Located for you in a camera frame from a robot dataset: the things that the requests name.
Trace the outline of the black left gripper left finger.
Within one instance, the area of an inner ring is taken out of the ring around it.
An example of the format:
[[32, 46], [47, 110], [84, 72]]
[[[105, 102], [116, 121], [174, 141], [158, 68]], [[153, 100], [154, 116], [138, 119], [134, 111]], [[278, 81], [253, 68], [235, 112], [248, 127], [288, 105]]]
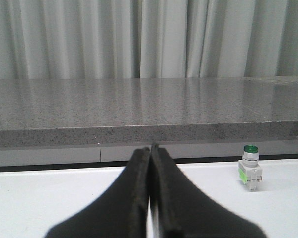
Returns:
[[86, 208], [52, 227], [48, 238], [144, 238], [149, 148], [136, 149], [111, 186]]

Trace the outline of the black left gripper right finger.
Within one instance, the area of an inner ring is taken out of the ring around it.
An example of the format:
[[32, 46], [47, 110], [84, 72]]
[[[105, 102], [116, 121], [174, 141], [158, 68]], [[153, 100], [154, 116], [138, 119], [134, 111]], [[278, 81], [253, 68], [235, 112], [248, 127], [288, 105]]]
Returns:
[[264, 238], [254, 223], [225, 209], [200, 191], [165, 148], [150, 156], [150, 207], [156, 238]]

